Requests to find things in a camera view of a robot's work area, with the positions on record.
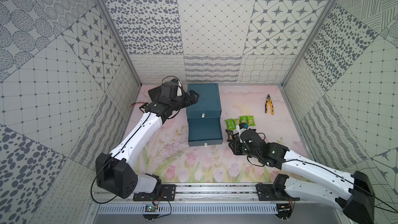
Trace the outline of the teal plastic drawer cabinet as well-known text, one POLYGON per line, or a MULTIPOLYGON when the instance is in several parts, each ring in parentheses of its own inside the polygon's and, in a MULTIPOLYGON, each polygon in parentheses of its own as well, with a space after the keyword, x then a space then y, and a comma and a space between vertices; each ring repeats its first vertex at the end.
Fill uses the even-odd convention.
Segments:
POLYGON ((199 94, 198 102, 187 107, 188 119, 221 117, 222 108, 218 84, 188 84, 188 90, 199 94))

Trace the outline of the green cookie packet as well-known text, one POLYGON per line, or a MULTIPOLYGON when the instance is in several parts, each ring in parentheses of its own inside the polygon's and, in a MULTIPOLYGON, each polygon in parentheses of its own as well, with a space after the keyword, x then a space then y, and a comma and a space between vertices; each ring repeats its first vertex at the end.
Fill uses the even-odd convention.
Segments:
POLYGON ((247 124, 248 123, 247 116, 240 116, 239 123, 247 124))
POLYGON ((228 130, 235 130, 236 126, 240 124, 239 119, 226 119, 225 122, 228 130))
POLYGON ((248 124, 249 126, 254 126, 254 125, 256 125, 254 116, 246 116, 246 118, 247 118, 247 124, 248 124))

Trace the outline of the teal drawer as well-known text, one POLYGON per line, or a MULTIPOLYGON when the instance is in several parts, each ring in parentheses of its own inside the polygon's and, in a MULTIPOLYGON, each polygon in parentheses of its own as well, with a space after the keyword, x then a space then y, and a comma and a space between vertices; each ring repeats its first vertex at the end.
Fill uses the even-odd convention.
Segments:
POLYGON ((188 127, 188 145, 190 147, 223 143, 220 118, 189 118, 188 127))

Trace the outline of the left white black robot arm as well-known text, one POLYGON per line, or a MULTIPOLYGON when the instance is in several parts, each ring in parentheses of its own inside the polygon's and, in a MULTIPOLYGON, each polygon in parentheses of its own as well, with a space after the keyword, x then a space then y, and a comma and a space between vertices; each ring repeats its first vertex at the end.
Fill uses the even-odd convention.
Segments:
POLYGON ((151 137, 180 110, 198 102, 200 95, 185 91, 176 77, 148 91, 151 103, 145 104, 143 115, 127 137, 110 153, 101 153, 95 161, 96 177, 92 185, 122 199, 142 195, 150 201, 162 197, 161 179, 155 175, 137 175, 133 166, 151 137))

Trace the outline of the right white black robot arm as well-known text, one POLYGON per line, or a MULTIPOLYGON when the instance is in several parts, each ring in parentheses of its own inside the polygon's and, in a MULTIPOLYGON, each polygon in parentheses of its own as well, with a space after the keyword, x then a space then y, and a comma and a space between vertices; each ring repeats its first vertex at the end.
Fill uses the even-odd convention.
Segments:
POLYGON ((359 171, 342 172, 305 158, 279 143, 265 141, 263 133, 255 129, 239 128, 227 131, 228 143, 236 156, 257 159, 259 167, 284 170, 307 179, 278 174, 272 184, 256 184, 260 201, 279 201, 276 216, 281 220, 291 217, 297 201, 310 200, 341 211, 358 224, 374 223, 376 197, 369 177, 359 171))

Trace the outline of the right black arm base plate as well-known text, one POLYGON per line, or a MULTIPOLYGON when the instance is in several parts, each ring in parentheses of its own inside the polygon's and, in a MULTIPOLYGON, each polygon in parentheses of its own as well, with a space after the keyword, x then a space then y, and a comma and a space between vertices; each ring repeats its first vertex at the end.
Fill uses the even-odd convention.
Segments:
POLYGON ((289 196, 284 189, 275 189, 271 184, 256 184, 259 201, 299 201, 300 198, 289 196))

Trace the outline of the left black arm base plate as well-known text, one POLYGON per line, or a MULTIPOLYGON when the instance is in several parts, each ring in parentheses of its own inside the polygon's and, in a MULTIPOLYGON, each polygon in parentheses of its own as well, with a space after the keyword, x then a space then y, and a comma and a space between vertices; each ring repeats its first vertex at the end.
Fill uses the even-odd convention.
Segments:
POLYGON ((147 201, 147 202, 158 202, 158 201, 169 201, 175 200, 176 185, 166 184, 157 185, 151 193, 137 193, 133 196, 133 201, 147 201))

